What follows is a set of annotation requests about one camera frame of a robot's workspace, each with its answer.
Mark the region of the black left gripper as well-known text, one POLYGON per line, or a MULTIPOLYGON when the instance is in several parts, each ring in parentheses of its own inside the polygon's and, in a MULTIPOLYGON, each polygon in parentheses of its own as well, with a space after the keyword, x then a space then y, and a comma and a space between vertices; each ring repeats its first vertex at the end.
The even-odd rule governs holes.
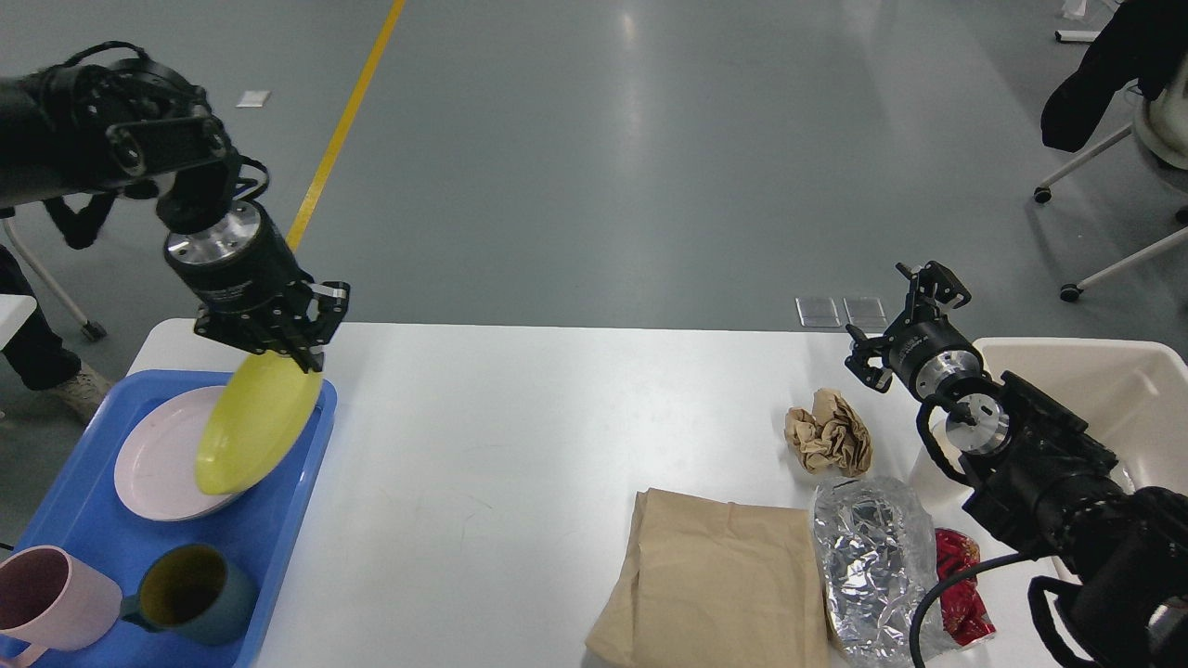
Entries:
POLYGON ((235 201, 211 228, 170 233, 162 253, 200 300, 200 338, 255 355, 278 353, 304 373, 324 371, 324 347, 349 310, 350 284, 314 281, 263 204, 235 201))

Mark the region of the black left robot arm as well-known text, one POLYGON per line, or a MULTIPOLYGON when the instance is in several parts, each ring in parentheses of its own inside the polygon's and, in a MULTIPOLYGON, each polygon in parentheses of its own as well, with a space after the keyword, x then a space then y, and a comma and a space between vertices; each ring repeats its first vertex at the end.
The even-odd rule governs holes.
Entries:
POLYGON ((68 244, 86 247, 119 196, 152 198, 168 229, 162 254, 200 300, 196 334, 321 372, 349 285, 301 269, 260 202, 268 170, 238 152, 206 89, 139 46, 89 62, 119 48, 4 78, 4 218, 43 204, 68 244))

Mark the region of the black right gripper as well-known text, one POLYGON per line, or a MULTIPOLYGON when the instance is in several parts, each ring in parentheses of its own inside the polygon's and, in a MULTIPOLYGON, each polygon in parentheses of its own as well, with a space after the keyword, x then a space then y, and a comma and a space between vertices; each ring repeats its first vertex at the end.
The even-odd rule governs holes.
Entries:
POLYGON ((968 304, 972 294, 939 261, 915 269, 896 263, 896 270, 909 282, 904 309, 879 338, 867 338, 865 330, 845 324, 849 335, 845 367, 879 393, 887 393, 895 374, 921 402, 968 393, 963 386, 985 377, 984 360, 946 319, 950 310, 968 304))

